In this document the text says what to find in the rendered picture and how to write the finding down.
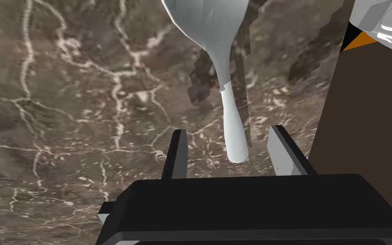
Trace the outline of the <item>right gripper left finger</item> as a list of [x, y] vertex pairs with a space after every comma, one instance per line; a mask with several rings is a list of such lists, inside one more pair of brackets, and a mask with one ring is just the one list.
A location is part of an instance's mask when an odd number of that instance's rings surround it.
[[187, 177], [188, 143], [185, 129], [173, 132], [161, 179], [184, 179]]

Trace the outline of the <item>white spoon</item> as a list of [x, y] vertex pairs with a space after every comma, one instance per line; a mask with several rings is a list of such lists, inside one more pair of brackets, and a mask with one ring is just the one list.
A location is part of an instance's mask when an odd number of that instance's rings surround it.
[[213, 62], [223, 104], [224, 141], [233, 163], [248, 158], [244, 127], [230, 79], [230, 50], [250, 0], [161, 0], [172, 22]]

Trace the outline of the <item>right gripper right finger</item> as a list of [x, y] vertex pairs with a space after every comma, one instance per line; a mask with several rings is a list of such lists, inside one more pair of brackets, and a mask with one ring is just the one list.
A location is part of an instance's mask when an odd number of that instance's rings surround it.
[[277, 176], [317, 174], [298, 145], [281, 125], [270, 126], [267, 150]]

